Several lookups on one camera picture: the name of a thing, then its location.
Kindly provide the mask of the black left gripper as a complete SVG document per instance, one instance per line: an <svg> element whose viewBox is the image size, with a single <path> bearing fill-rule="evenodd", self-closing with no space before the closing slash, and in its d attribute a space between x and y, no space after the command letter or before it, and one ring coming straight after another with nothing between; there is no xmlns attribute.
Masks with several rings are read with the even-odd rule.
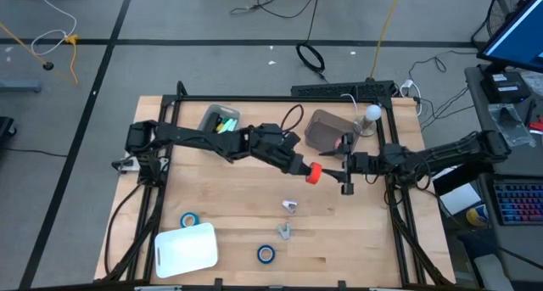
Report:
<svg viewBox="0 0 543 291"><path fill-rule="evenodd" d="M271 147L271 164L282 173L294 176L309 176L311 167L304 163L303 155L295 152L294 147L300 142L297 134L290 132L278 144Z"/></svg>

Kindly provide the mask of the red tape roll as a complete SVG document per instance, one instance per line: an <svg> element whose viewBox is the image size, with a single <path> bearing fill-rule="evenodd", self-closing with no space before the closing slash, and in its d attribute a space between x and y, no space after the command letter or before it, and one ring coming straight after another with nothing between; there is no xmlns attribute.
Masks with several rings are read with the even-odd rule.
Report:
<svg viewBox="0 0 543 291"><path fill-rule="evenodd" d="M305 181L309 184L317 184L322 175L322 166L317 162L310 164L310 173L305 176Z"/></svg>

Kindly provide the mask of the blue tape roll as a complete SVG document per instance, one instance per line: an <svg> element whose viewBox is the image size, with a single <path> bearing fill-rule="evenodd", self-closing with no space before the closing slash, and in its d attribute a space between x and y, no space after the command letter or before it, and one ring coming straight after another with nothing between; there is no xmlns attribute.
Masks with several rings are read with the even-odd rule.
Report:
<svg viewBox="0 0 543 291"><path fill-rule="evenodd" d="M274 261L276 252L271 245L263 244L258 248L256 256L261 264L270 264Z"/></svg>

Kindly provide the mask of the black stapler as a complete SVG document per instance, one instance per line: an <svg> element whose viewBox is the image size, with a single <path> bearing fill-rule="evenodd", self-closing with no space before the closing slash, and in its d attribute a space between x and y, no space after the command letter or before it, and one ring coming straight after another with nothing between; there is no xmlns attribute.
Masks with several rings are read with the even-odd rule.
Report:
<svg viewBox="0 0 543 291"><path fill-rule="evenodd" d="M210 113L204 125L205 132L216 132L217 126L220 124L221 116L219 113Z"/></svg>

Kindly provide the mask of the teal tape roll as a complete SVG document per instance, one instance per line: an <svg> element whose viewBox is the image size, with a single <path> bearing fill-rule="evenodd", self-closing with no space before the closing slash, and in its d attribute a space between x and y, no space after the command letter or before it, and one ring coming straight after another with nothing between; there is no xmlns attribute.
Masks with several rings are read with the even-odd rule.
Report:
<svg viewBox="0 0 543 291"><path fill-rule="evenodd" d="M199 223L199 216L193 212L186 212L180 218L181 228L197 226Z"/></svg>

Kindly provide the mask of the smoky translucent plastic bin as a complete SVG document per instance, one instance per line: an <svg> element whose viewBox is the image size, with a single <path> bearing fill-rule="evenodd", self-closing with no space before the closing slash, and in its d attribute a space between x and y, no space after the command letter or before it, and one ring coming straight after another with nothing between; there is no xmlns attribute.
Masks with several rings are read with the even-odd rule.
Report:
<svg viewBox="0 0 543 291"><path fill-rule="evenodd" d="M317 109L305 128L305 144L319 152L334 150L334 143L346 133L354 136L354 146L359 135L355 124L323 109Z"/></svg>

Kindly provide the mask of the white light bulb lamp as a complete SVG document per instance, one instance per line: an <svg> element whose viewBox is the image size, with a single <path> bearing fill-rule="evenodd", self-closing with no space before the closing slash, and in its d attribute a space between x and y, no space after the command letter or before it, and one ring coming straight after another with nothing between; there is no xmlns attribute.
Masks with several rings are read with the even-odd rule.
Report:
<svg viewBox="0 0 543 291"><path fill-rule="evenodd" d="M356 118L355 130L362 137L370 137L377 132L377 121L381 118L381 108L372 104L366 109L366 113Z"/></svg>

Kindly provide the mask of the light grey plastic bin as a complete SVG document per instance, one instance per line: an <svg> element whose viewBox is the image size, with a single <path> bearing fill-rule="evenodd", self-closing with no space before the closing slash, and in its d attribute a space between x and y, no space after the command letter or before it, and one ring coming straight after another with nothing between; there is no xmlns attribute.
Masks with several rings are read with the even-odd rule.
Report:
<svg viewBox="0 0 543 291"><path fill-rule="evenodd" d="M236 119L238 121L235 129L232 132L205 132L204 125L208 119L210 113L219 113L221 116L220 124L225 124L229 119ZM212 104L204 113L203 119L200 121L198 130L204 132L203 138L198 138L196 142L202 145L206 149L211 149L212 146L219 145L232 145L235 146L240 143L240 135L236 132L240 123L240 113L235 110L219 104Z"/></svg>

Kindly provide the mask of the white paper sheet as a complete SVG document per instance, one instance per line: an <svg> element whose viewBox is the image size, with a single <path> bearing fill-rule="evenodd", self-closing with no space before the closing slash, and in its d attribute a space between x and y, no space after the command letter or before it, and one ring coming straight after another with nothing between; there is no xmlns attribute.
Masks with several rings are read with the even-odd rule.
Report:
<svg viewBox="0 0 543 291"><path fill-rule="evenodd" d="M442 208L447 216L456 215L482 201L477 191L470 183L461 185L439 197Z"/></svg>

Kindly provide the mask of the grey side desk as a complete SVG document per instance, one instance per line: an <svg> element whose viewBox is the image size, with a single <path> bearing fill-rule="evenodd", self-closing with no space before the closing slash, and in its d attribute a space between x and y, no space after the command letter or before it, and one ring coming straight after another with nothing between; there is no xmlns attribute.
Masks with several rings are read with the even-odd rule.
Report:
<svg viewBox="0 0 543 291"><path fill-rule="evenodd" d="M480 68L466 68L465 76L467 87L473 98L474 108L479 118L482 130L497 130L495 122L488 111L488 100L480 86L483 75ZM523 121L527 116L531 99L536 100L536 108L532 118L543 117L543 97L537 93L524 100L520 104L514 104L519 117ZM530 179L530 181L543 181L543 141L540 135L533 135L536 141L535 147L528 144L512 148L508 159L502 163L493 165L494 174L483 174L477 180L480 192L483 194L493 226L495 240L504 249L530 259L543 266L543 224L538 225L502 225L499 211L495 207L491 180L502 177L514 181ZM516 259L506 253L498 253L504 267L506 276L514 282L543 283L543 270L538 269L524 261Z"/></svg>

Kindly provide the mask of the clear plastic bag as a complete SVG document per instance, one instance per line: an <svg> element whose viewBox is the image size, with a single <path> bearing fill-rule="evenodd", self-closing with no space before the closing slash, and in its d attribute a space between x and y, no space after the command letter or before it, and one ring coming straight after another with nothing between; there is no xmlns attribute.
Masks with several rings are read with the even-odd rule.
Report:
<svg viewBox="0 0 543 291"><path fill-rule="evenodd" d="M535 139L521 121L513 104L489 104L491 119L510 147L536 146Z"/></svg>

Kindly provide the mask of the backlit keyboard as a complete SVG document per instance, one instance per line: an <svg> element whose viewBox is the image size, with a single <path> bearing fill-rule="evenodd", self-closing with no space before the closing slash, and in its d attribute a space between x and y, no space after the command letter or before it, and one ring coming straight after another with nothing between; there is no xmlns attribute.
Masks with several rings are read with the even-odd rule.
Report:
<svg viewBox="0 0 543 291"><path fill-rule="evenodd" d="M490 194L502 225L543 225L543 182L493 181Z"/></svg>

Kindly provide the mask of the computer monitor blue screen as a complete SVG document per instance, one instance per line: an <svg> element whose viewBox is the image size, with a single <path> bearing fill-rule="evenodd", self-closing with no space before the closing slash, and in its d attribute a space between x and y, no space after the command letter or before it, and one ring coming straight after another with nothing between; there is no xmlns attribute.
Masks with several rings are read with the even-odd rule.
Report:
<svg viewBox="0 0 543 291"><path fill-rule="evenodd" d="M543 74L543 0L527 0L483 45L478 57Z"/></svg>

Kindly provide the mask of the black floor fan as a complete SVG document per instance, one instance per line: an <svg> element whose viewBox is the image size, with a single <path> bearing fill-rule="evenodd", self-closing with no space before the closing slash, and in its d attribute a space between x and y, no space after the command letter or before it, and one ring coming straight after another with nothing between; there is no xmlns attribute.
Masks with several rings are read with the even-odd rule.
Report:
<svg viewBox="0 0 543 291"><path fill-rule="evenodd" d="M485 31L488 37L492 37L506 20L509 20L517 9L526 1L527 0L491 0L483 22L470 37L472 45L480 50L483 47L484 42L477 41L476 36L481 31Z"/></svg>

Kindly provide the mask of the grey cart base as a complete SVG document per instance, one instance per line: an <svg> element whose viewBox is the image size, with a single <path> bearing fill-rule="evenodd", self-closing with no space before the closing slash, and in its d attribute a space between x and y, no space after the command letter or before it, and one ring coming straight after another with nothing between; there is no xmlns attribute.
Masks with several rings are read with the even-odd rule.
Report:
<svg viewBox="0 0 543 291"><path fill-rule="evenodd" d="M0 92L41 92L39 81L0 80Z"/></svg>

